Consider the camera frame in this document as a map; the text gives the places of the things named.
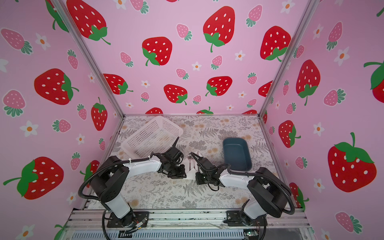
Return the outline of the dark teal plastic bin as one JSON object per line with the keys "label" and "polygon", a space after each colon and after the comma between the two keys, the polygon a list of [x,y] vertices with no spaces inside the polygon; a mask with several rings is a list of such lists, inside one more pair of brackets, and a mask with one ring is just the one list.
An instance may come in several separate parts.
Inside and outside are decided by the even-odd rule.
{"label": "dark teal plastic bin", "polygon": [[230,169],[246,172],[252,169],[252,159],[246,140],[242,138],[226,138],[223,140],[224,160]]}

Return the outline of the aluminium frame rail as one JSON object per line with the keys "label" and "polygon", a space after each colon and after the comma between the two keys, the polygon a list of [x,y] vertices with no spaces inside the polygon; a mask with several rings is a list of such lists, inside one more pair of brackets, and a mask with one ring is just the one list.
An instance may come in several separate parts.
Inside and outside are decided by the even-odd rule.
{"label": "aluminium frame rail", "polygon": [[315,234],[302,210],[280,218],[266,217],[254,226],[225,224],[236,213],[227,209],[149,210],[149,218],[136,232],[110,228],[102,210],[73,211],[60,240],[314,240]]}

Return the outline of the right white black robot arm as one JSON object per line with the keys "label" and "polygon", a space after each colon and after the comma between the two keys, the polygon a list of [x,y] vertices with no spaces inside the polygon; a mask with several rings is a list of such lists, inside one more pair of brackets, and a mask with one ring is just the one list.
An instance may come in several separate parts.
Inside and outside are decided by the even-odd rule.
{"label": "right white black robot arm", "polygon": [[252,226],[257,219],[266,220],[270,215],[280,218],[283,213],[293,215],[295,204],[290,188],[266,168],[259,168],[255,173],[234,171],[230,164],[213,165],[207,158],[190,153],[200,170],[196,173],[198,185],[220,188],[233,187],[248,190],[253,200],[246,200],[239,211],[228,212],[224,223],[229,226]]}

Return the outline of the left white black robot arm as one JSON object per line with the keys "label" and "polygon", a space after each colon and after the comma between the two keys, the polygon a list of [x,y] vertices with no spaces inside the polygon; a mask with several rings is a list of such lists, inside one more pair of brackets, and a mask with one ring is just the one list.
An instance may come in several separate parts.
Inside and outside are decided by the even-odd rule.
{"label": "left white black robot arm", "polygon": [[179,138],[164,153],[151,153],[147,158],[122,161],[109,157],[104,164],[85,179],[78,190],[80,198],[99,201],[111,218],[123,227],[137,223],[135,212],[121,194],[126,180],[137,175],[157,172],[170,179],[185,179],[183,153],[176,147]]}

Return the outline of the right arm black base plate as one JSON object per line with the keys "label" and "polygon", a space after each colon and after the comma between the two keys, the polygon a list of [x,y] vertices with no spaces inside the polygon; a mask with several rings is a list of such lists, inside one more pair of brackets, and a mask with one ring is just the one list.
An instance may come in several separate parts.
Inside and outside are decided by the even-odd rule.
{"label": "right arm black base plate", "polygon": [[242,211],[227,211],[223,221],[230,227],[266,227],[268,225],[266,215],[251,219]]}

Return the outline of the white paper napkin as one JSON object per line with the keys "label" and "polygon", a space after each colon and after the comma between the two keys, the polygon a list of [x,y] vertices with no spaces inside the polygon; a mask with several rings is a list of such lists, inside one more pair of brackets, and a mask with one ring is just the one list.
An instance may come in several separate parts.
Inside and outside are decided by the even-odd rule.
{"label": "white paper napkin", "polygon": [[194,159],[184,159],[182,164],[185,166],[186,180],[195,180],[199,167]]}

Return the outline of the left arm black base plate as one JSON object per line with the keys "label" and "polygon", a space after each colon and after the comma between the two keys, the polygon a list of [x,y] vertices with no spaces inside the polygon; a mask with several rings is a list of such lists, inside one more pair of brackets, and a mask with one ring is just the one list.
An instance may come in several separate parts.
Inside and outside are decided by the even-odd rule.
{"label": "left arm black base plate", "polygon": [[119,219],[115,213],[111,213],[108,218],[108,228],[146,228],[150,212],[131,211],[126,216]]}

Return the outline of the white plastic mesh basket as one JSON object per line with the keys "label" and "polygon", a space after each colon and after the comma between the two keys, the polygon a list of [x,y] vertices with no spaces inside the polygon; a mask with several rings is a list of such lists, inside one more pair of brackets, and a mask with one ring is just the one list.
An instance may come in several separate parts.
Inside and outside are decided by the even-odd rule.
{"label": "white plastic mesh basket", "polygon": [[177,124],[158,116],[124,140],[121,148],[132,159],[145,158],[168,150],[183,132]]}

